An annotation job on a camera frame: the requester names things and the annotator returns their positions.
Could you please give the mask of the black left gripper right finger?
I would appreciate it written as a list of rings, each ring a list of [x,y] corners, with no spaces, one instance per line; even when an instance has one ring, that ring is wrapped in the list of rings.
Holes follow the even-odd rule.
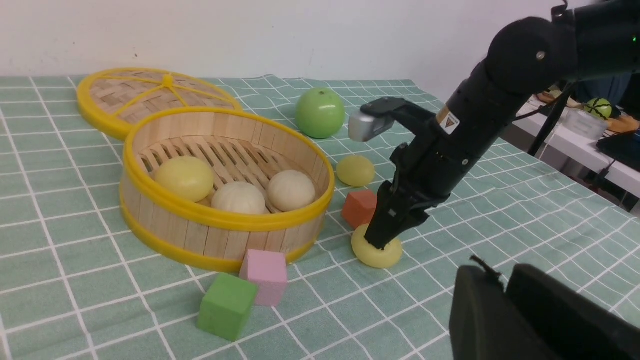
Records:
[[[639,358],[637,326],[533,265],[514,267],[506,295],[538,337],[563,360]]]

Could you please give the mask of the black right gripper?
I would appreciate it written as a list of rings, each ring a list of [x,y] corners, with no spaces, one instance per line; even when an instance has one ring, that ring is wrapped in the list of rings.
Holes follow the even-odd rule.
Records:
[[[501,126],[479,126],[454,121],[446,131],[434,117],[420,120],[414,139],[391,153],[392,181],[377,192],[377,206],[365,239],[386,248],[398,235],[423,225],[428,210],[450,198],[452,191],[501,134]]]

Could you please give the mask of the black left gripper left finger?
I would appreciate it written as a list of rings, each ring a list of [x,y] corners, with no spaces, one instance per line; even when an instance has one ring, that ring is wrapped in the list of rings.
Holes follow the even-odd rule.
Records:
[[[449,318],[455,360],[549,360],[551,351],[535,335],[505,294],[501,273],[476,255],[455,276]]]

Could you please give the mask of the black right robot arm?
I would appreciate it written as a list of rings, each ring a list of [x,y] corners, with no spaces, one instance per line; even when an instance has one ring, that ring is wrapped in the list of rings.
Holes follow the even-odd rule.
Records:
[[[368,141],[398,123],[414,134],[391,154],[392,181],[377,192],[365,239],[377,249],[428,219],[514,122],[532,95],[560,81],[597,79],[639,69],[639,2],[610,0],[566,9],[553,19],[527,17],[496,34],[487,55],[433,113],[386,96],[362,105]]]

